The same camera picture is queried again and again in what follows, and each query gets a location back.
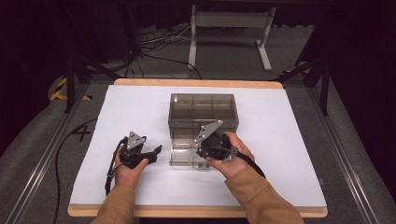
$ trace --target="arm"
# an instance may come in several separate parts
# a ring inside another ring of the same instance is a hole
[[[254,160],[253,154],[235,133],[226,133],[231,144]],[[230,162],[207,158],[226,178],[227,187],[236,200],[245,208],[250,224],[304,223],[293,205],[284,200],[270,183],[240,158]]]
[[[120,149],[115,163],[120,164]],[[140,174],[149,160],[142,160],[133,170],[121,165],[116,170],[116,185],[108,193],[105,201],[98,211],[93,224],[121,224],[132,223],[134,220],[134,189],[137,186]]]

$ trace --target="acrylic drawer organizer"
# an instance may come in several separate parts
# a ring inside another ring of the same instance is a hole
[[[222,120],[221,133],[236,132],[238,115],[233,94],[173,93],[169,109],[169,131],[172,139],[172,166],[208,167],[196,153],[198,133],[203,125]]]

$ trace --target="brown sleeve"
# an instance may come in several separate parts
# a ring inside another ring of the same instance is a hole
[[[116,185],[108,193],[92,224],[132,223],[134,220],[134,190]]]
[[[294,206],[277,194],[251,166],[231,176],[225,183],[245,208],[249,224],[304,223]]]

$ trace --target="white paper sheet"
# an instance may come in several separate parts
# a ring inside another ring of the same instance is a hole
[[[112,153],[134,131],[148,138],[144,151],[163,145],[157,162],[141,175],[136,204],[239,205],[218,171],[169,165],[171,93],[234,94],[237,134],[276,191],[295,206],[327,206],[284,90],[148,86],[109,86],[70,204],[103,202]]]

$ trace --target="white metal stand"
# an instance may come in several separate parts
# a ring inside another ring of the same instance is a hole
[[[271,29],[271,24],[275,16],[276,9],[272,7],[269,12],[203,12],[196,11],[196,7],[192,6],[191,12],[191,45],[189,65],[190,70],[195,67],[195,58],[197,52],[197,27],[248,27],[263,28],[264,34],[261,40],[257,40],[257,48],[262,57],[262,64],[265,71],[271,71],[272,67],[265,51],[265,42]]]

